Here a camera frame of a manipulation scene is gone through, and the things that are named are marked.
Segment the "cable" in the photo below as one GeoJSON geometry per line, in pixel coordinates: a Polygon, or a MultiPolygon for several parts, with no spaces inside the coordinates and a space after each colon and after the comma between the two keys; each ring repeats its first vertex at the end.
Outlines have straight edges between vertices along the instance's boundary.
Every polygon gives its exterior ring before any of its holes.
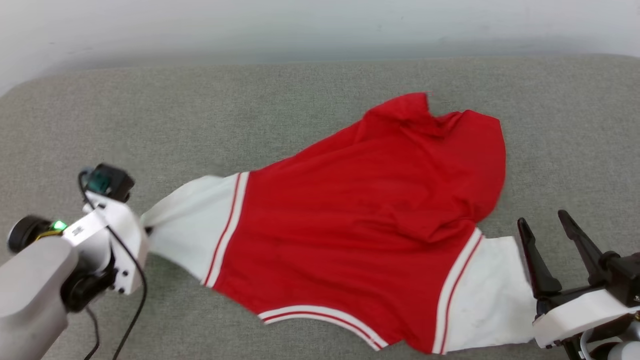
{"type": "MultiPolygon", "coordinates": [[[[88,174],[86,171],[82,171],[80,174],[78,174],[78,187],[80,187],[80,192],[82,193],[84,201],[87,204],[89,204],[89,206],[91,206],[91,208],[93,210],[95,210],[95,206],[89,200],[89,198],[86,196],[86,190],[85,190],[85,188],[84,188],[84,186],[82,184],[82,177],[84,175],[86,175],[86,174],[88,174]]],[[[113,229],[110,226],[107,225],[106,228],[111,233],[111,235],[113,235],[113,237],[120,244],[120,246],[122,246],[122,248],[127,252],[127,255],[129,255],[129,257],[136,264],[136,269],[140,273],[140,280],[142,282],[142,298],[140,299],[140,305],[138,305],[138,310],[136,311],[136,314],[133,316],[133,319],[131,319],[131,323],[129,324],[129,327],[127,328],[127,331],[122,336],[122,339],[120,340],[120,344],[118,345],[118,349],[116,350],[115,353],[113,353],[112,360],[117,360],[118,359],[118,355],[120,355],[120,351],[122,350],[122,347],[124,346],[124,343],[127,341],[127,338],[129,337],[129,334],[131,333],[131,330],[136,325],[136,321],[138,321],[138,317],[140,316],[140,313],[142,312],[142,308],[145,306],[145,301],[147,301],[147,277],[145,277],[145,273],[144,273],[144,271],[142,271],[142,266],[140,266],[140,263],[138,262],[138,260],[136,260],[136,257],[133,256],[133,254],[131,254],[131,251],[129,251],[129,248],[127,248],[126,245],[124,245],[124,242],[120,239],[120,237],[113,231],[113,229]]]]}
{"type": "Polygon", "coordinates": [[[86,313],[91,317],[91,320],[93,320],[93,328],[95,329],[95,346],[93,347],[93,349],[91,349],[91,351],[89,351],[89,354],[84,357],[84,360],[89,360],[100,347],[100,333],[98,332],[98,318],[95,317],[95,314],[93,313],[93,311],[91,311],[91,309],[89,309],[88,306],[85,308],[85,310],[86,313]]]}

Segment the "red fabric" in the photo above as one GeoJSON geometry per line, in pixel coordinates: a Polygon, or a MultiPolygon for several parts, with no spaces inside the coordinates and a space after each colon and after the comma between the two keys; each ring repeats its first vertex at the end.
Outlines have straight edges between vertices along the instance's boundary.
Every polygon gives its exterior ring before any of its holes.
{"type": "Polygon", "coordinates": [[[254,313],[337,309],[431,352],[442,285],[504,172],[497,119],[396,97],[250,173],[214,289],[254,313]]]}

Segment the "gray fabric surface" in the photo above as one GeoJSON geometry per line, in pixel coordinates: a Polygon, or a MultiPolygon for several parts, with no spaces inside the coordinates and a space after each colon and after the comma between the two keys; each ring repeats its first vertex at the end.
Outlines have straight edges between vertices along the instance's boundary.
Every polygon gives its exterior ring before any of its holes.
{"type": "MultiPolygon", "coordinates": [[[[526,217],[566,287],[586,271],[556,211],[567,209],[603,249],[639,251],[640,60],[623,56],[452,58],[115,69],[37,79],[0,98],[0,233],[37,213],[81,215],[76,174],[101,161],[137,181],[142,213],[205,174],[259,168],[358,120],[391,97],[432,91],[435,114],[472,109],[502,122],[508,175],[481,228],[515,234],[526,217]]],[[[0,250],[0,263],[10,256],[0,250]]],[[[421,359],[405,344],[373,352],[328,323],[269,326],[151,256],[148,304],[122,359],[421,359]]],[[[107,294],[93,308],[110,359],[138,304],[107,294]]],[[[89,317],[70,326],[46,359],[82,359],[89,317]]],[[[450,359],[565,359],[534,344],[450,353],[450,359]]]]}

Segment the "red and white shirt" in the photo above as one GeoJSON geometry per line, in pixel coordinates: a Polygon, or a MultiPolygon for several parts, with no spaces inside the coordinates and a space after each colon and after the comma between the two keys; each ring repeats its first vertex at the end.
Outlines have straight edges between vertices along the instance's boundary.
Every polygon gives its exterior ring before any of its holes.
{"type": "Polygon", "coordinates": [[[434,117],[408,94],[268,167],[191,181],[143,222],[152,252],[265,323],[324,320],[376,350],[444,354],[532,339],[515,240],[476,227],[504,176],[497,119],[434,117]]]}

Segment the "red stripe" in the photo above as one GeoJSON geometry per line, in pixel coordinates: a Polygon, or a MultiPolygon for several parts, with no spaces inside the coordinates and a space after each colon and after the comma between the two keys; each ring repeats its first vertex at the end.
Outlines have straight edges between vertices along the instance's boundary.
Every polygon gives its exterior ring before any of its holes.
{"type": "Polygon", "coordinates": [[[284,314],[278,314],[278,315],[273,315],[273,316],[269,316],[268,318],[264,318],[262,319],[262,321],[267,321],[267,320],[271,320],[271,319],[275,319],[275,318],[280,318],[281,316],[286,316],[286,315],[296,315],[296,314],[309,314],[309,315],[317,315],[317,316],[323,316],[325,318],[331,318],[334,320],[338,320],[339,322],[345,323],[351,327],[353,327],[354,329],[356,329],[357,331],[360,332],[360,334],[363,334],[366,338],[368,338],[369,340],[371,340],[377,347],[378,350],[382,349],[383,347],[375,340],[372,339],[369,335],[367,335],[366,332],[364,332],[361,328],[353,325],[352,323],[345,321],[341,318],[337,318],[333,315],[327,315],[327,314],[321,314],[321,313],[314,313],[313,311],[292,311],[290,313],[284,313],[284,314]]]}
{"type": "Polygon", "coordinates": [[[471,250],[471,255],[469,255],[469,257],[467,258],[467,261],[465,262],[465,266],[462,267],[462,271],[460,272],[460,274],[458,274],[458,278],[456,279],[456,282],[453,284],[453,290],[451,290],[451,295],[449,296],[449,302],[447,303],[447,318],[444,322],[444,337],[442,338],[442,347],[440,348],[440,355],[444,355],[444,346],[447,344],[447,328],[449,326],[449,308],[451,307],[451,299],[453,299],[453,295],[456,293],[456,287],[458,286],[458,281],[460,281],[462,274],[465,273],[465,269],[467,268],[467,265],[469,265],[469,261],[471,260],[474,253],[476,252],[476,249],[478,248],[478,245],[480,245],[480,241],[482,241],[482,239],[484,239],[484,236],[480,236],[480,240],[478,240],[478,242],[476,243],[476,246],[474,246],[474,249],[471,250]]]}
{"type": "Polygon", "coordinates": [[[218,253],[218,249],[220,248],[220,242],[222,241],[222,237],[224,237],[225,233],[229,229],[229,224],[231,223],[231,216],[233,215],[234,208],[236,207],[236,196],[238,194],[238,186],[240,184],[240,175],[241,174],[238,174],[238,177],[236,179],[236,188],[234,189],[234,198],[233,200],[231,200],[231,211],[229,211],[229,219],[227,220],[225,229],[222,230],[222,233],[220,234],[220,238],[218,239],[218,244],[216,245],[216,250],[213,252],[213,258],[211,258],[211,266],[209,267],[209,273],[207,274],[207,279],[204,281],[204,286],[207,286],[207,283],[209,282],[209,278],[211,277],[211,270],[213,270],[213,263],[216,260],[216,254],[218,253]]]}

